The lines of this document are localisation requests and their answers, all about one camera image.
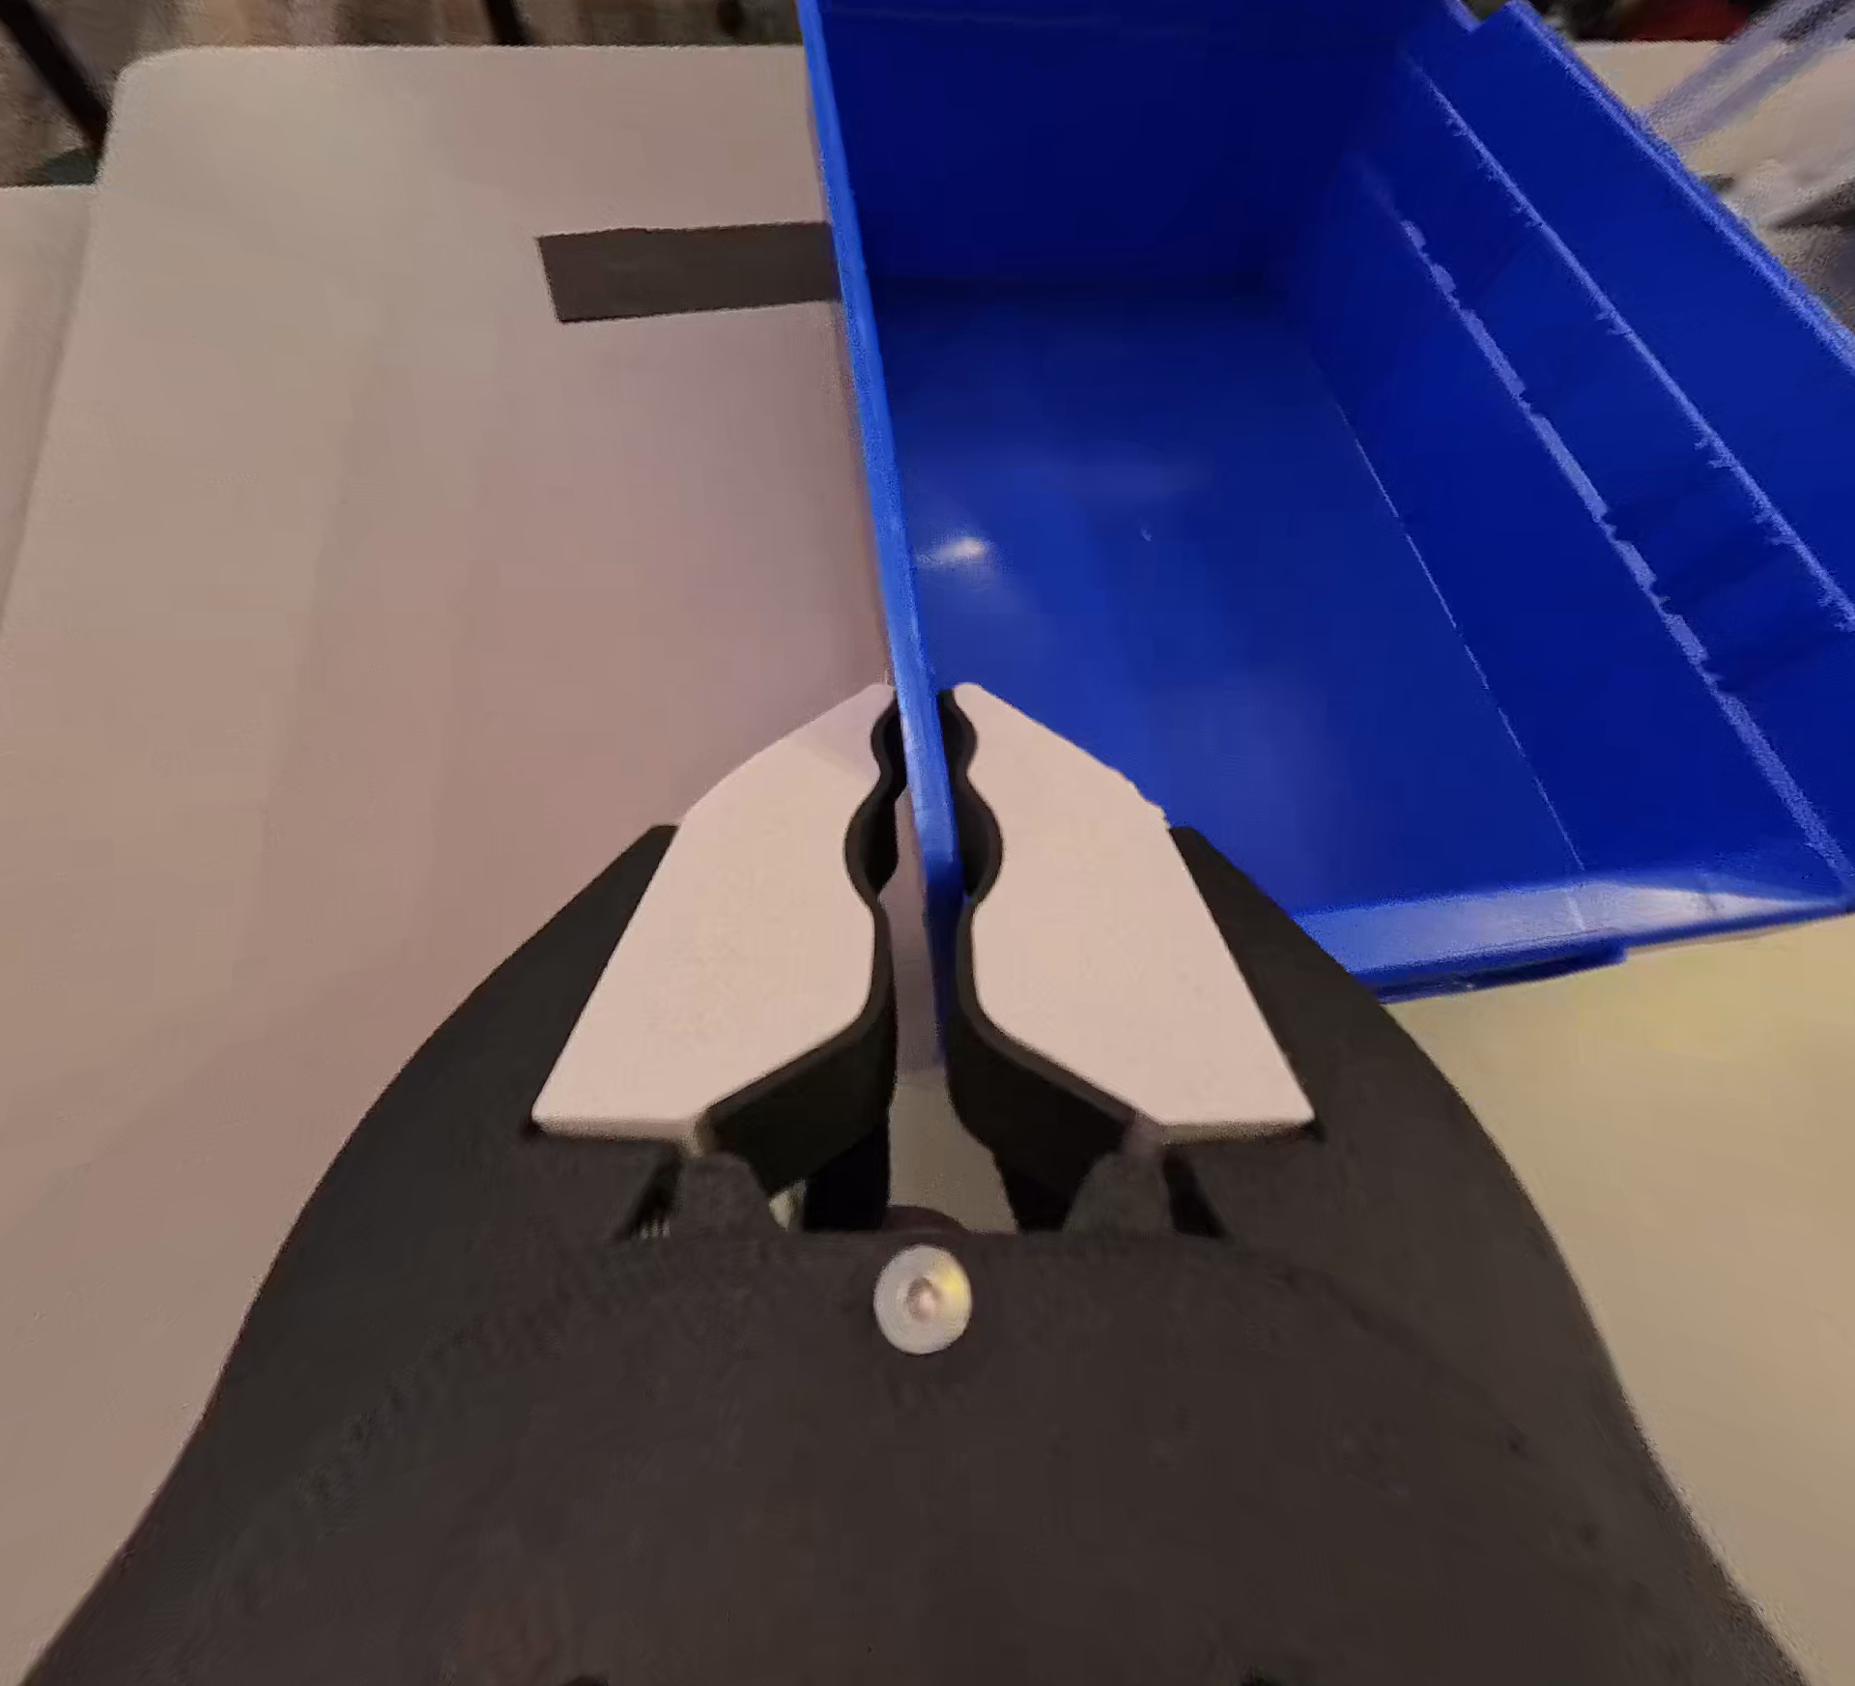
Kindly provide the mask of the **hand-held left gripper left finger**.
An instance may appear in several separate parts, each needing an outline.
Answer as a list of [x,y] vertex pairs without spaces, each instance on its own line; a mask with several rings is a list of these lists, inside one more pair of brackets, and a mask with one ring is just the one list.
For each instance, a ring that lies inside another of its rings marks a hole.
[[908,782],[888,681],[737,764],[684,813],[535,1097],[552,1137],[731,1155],[812,1180],[890,1124],[884,904]]

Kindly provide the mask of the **blue plastic bin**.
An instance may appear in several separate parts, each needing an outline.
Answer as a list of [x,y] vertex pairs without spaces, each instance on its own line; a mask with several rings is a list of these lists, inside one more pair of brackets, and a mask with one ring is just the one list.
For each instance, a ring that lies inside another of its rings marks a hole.
[[1852,910],[1852,335],[1531,11],[797,1],[939,916],[958,683],[1387,992]]

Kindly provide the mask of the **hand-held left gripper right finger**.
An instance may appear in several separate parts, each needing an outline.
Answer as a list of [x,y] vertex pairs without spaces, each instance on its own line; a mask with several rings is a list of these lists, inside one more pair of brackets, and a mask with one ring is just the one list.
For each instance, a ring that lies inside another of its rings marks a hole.
[[1071,1201],[1125,1149],[1308,1130],[1160,803],[979,683],[939,706],[962,865],[948,1083],[1009,1184]]

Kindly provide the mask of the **black tape strip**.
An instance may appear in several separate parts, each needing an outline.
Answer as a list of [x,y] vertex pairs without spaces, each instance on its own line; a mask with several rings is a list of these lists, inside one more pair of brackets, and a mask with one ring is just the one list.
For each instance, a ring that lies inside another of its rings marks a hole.
[[562,323],[595,323],[842,298],[820,219],[620,226],[537,238]]

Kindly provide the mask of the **clear acrylic stand support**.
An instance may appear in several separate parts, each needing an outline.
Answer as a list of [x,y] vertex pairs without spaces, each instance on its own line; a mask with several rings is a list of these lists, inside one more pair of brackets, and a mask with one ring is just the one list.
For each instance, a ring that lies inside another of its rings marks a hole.
[[1801,211],[1852,184],[1852,30],[1854,0],[1780,0],[1644,121],[1766,219]]

